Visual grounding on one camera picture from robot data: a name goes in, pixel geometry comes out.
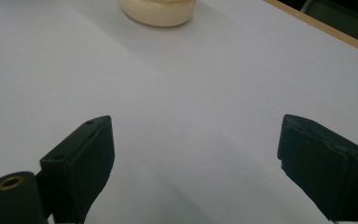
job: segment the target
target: table surface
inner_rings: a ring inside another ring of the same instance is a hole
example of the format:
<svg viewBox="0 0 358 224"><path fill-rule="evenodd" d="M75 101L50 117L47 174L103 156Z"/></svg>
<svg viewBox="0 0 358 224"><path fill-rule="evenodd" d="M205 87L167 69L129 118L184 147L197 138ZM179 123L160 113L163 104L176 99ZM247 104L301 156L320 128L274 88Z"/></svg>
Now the table surface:
<svg viewBox="0 0 358 224"><path fill-rule="evenodd" d="M358 144L358 49L261 0L168 29L117 0L0 0L0 176L111 115L87 223L328 223L280 168L284 114Z"/></svg>

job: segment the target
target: beige bowl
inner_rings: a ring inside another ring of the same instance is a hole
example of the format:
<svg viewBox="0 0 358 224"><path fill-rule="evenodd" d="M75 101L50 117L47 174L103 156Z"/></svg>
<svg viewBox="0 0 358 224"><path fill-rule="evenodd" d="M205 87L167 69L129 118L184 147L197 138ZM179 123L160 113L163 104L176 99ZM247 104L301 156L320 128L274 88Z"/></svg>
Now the beige bowl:
<svg viewBox="0 0 358 224"><path fill-rule="evenodd" d="M153 26L175 26L193 15L196 0L120 0L132 18Z"/></svg>

